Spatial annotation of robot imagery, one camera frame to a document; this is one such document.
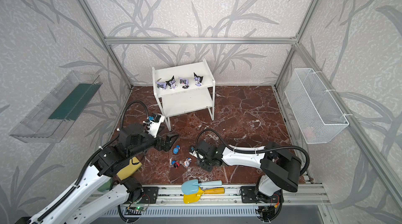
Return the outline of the pink white small figurine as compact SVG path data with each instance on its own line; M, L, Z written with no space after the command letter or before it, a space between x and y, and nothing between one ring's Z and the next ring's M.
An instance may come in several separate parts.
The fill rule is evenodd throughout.
M189 167L192 163L192 159L191 158L186 158L183 165L184 167Z

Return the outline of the black eared purple figurine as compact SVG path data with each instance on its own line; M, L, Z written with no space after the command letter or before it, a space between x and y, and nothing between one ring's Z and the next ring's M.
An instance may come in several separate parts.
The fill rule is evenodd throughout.
M164 81L164 82L156 81L156 85L157 85L157 89L160 89L160 90L166 90L166 88L167 88L166 81Z

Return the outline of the black-headed purple figurine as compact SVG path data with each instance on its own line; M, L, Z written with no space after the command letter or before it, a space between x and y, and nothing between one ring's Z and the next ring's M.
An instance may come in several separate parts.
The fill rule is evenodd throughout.
M176 85L176 81L175 81L175 77L172 76L169 80L166 81L166 85L169 87L169 89L174 90L176 89L177 85Z

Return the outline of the purple pale figurine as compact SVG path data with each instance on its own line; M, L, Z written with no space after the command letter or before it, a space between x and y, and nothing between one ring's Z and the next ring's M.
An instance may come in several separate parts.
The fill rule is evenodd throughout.
M182 89L188 89L189 79L179 77L179 84L182 86Z

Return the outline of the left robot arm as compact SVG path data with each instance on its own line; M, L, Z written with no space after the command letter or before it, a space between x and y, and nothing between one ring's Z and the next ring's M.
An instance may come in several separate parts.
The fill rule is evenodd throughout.
M133 104L141 105L146 119L142 123L124 124L126 112ZM133 159L150 149L169 152L179 134L169 133L161 137L165 117L150 114L140 100L129 102L123 109L118 135L99 147L86 161L78 178L52 203L32 217L22 217L19 224L87 224L108 210L128 200L142 198L142 185L131 176L120 179L116 187L106 195L84 205L84 202L103 184L115 177L129 165L137 165Z

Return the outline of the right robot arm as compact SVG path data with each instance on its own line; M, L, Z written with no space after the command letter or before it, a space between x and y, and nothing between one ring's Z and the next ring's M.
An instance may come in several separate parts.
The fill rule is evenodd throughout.
M200 140L201 135L206 132L214 133L222 144L216 147ZM307 171L311 161L308 152L296 145L269 142L257 148L236 147L228 144L217 131L210 128L198 134L189 153L196 157L199 166L208 172L223 165L260 169L263 175L258 179L252 196L253 200L260 202L266 202L272 196L281 200L283 191L296 193L299 177Z

